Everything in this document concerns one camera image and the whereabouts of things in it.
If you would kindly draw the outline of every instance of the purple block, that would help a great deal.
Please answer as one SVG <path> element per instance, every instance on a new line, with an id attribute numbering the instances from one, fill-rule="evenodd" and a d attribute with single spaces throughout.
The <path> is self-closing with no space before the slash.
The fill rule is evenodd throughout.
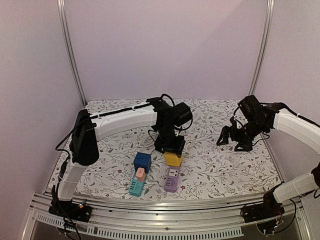
<path id="1" fill-rule="evenodd" d="M 166 192 L 175 193 L 178 188 L 180 167 L 170 166 L 165 178 L 164 190 Z"/>

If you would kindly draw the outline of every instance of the floral tablecloth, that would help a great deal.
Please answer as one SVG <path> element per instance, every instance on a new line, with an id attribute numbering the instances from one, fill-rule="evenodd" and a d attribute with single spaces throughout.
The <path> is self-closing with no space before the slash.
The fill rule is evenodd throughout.
<path id="1" fill-rule="evenodd" d="M 192 139 L 194 145 L 183 154 L 177 192 L 164 191 L 168 166 L 163 154 L 153 148 L 153 140 L 147 132 L 149 127 L 128 130 L 99 141 L 100 158 L 84 172 L 75 192 L 92 197 L 148 201 L 196 200 L 265 192 L 280 183 L 263 141 L 259 141 L 251 152 L 234 152 L 235 142 L 216 145 L 222 127 L 230 125 L 229 119 L 238 101 L 185 99 L 176 102 L 182 101 L 193 112 L 193 124 L 181 134 Z M 139 102 L 141 100 L 95 100 L 90 101 L 86 108 L 89 112 L 98 112 Z M 141 197 L 131 196 L 128 192 L 137 152 L 151 154 L 152 159 Z M 65 158 L 62 153 L 48 188 L 56 183 Z"/>

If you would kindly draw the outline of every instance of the yellow cube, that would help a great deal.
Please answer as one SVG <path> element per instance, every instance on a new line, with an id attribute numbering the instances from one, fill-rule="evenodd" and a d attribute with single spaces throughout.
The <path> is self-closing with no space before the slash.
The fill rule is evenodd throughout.
<path id="1" fill-rule="evenodd" d="M 164 153 L 165 163 L 168 166 L 180 167 L 183 158 L 184 158 L 184 156 L 181 155 L 181 157 L 178 157 L 177 154 L 172 153 L 172 152 L 166 151 Z"/>

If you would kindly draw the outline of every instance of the orange-pink cube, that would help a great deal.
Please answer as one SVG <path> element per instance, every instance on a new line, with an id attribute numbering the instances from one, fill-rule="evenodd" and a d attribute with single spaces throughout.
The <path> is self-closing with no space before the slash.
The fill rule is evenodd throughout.
<path id="1" fill-rule="evenodd" d="M 146 179 L 146 172 L 145 169 L 142 167 L 139 167 L 135 174 L 136 178 L 139 182 L 144 182 Z"/>

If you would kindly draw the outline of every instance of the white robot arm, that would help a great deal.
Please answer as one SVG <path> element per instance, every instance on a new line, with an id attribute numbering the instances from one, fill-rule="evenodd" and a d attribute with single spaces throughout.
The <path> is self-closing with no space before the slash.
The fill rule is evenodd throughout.
<path id="1" fill-rule="evenodd" d="M 253 139 L 260 133 L 269 133 L 271 129 L 298 139 L 320 155 L 320 126 L 315 122 L 293 112 L 284 103 L 260 103 L 254 95 L 245 97 L 238 103 L 238 108 L 248 120 L 238 128 L 235 113 L 230 121 L 232 126 L 225 126 L 217 145 L 238 142 L 235 151 L 249 152 L 253 149 Z M 280 184 L 263 196 L 263 203 L 245 206 L 242 209 L 246 222 L 271 218 L 284 213 L 282 203 L 295 197 L 318 190 L 320 187 L 320 164 L 310 173 L 303 174 L 286 183 Z"/>
<path id="2" fill-rule="evenodd" d="M 83 203 L 72 203 L 72 198 L 84 171 L 99 159 L 97 141 L 107 136 L 134 128 L 152 127 L 154 132 L 158 132 L 154 143 L 157 151 L 174 153 L 179 157 L 182 155 L 185 139 L 182 135 L 176 135 L 175 130 L 181 131 L 181 125 L 192 121 L 192 112 L 184 102 L 175 105 L 169 97 L 173 105 L 170 106 L 163 100 L 165 96 L 169 97 L 163 94 L 114 111 L 89 114 L 83 109 L 78 113 L 74 128 L 55 148 L 67 152 L 68 157 L 61 165 L 58 184 L 51 191 L 51 214 L 66 217 L 69 213 L 68 219 L 89 221 L 91 208 Z M 70 152 L 58 149 L 71 134 Z"/>

